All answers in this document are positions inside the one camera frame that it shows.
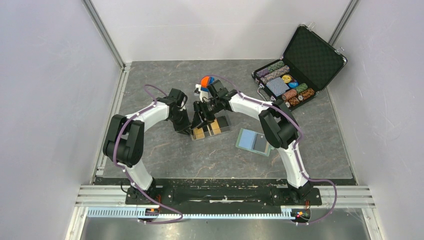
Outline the clear tray with cards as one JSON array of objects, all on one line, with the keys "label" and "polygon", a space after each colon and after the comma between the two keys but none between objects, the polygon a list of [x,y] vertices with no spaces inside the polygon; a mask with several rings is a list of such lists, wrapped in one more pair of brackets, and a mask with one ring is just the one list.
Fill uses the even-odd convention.
[{"label": "clear tray with cards", "polygon": [[209,137],[229,132],[231,124],[226,115],[218,116],[215,120],[203,127],[195,128],[191,131],[191,139],[193,141],[201,140]]}]

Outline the blue orange card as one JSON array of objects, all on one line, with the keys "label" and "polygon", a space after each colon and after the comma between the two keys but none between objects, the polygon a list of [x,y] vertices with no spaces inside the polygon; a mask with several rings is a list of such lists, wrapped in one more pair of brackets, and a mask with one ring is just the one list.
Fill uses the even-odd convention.
[{"label": "blue orange card", "polygon": [[212,76],[205,76],[200,81],[200,89],[204,92],[209,92],[208,86],[215,81],[215,78]]}]

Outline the green card holder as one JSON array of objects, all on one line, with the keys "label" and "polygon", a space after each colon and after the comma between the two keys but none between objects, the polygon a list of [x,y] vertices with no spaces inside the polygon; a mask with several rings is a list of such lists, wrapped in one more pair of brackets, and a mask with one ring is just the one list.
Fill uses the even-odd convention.
[{"label": "green card holder", "polygon": [[270,155],[271,150],[275,149],[268,143],[263,133],[246,128],[240,129],[235,146],[239,149],[267,157]]}]

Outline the black credit card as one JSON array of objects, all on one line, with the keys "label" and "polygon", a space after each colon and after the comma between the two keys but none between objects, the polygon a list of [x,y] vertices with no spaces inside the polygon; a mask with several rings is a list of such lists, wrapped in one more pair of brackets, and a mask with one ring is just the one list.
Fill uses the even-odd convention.
[{"label": "black credit card", "polygon": [[269,156],[271,151],[271,145],[265,138],[264,134],[257,133],[253,142],[252,150],[258,154]]}]

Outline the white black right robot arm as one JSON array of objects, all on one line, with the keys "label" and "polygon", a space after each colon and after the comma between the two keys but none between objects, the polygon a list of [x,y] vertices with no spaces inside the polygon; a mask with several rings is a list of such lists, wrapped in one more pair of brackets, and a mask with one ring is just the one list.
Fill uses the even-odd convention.
[{"label": "white black right robot arm", "polygon": [[215,115],[223,110],[258,120],[265,139],[279,152],[283,161],[289,199],[295,204],[302,204],[309,198],[313,184],[298,151],[299,126],[283,101],[263,101],[236,89],[229,91],[220,80],[207,87],[196,84],[194,94],[199,99],[193,103],[192,130],[211,124]]}]

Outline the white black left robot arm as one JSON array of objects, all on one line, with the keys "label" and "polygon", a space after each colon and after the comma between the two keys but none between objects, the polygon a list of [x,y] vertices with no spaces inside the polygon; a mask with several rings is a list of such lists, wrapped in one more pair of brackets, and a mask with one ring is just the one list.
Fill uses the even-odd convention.
[{"label": "white black left robot arm", "polygon": [[124,172],[145,204],[153,203],[158,194],[156,180],[142,162],[145,132],[159,122],[169,121],[176,133],[190,136],[187,100],[183,91],[172,88],[165,97],[153,98],[147,107],[129,115],[115,114],[109,122],[102,153]]}]

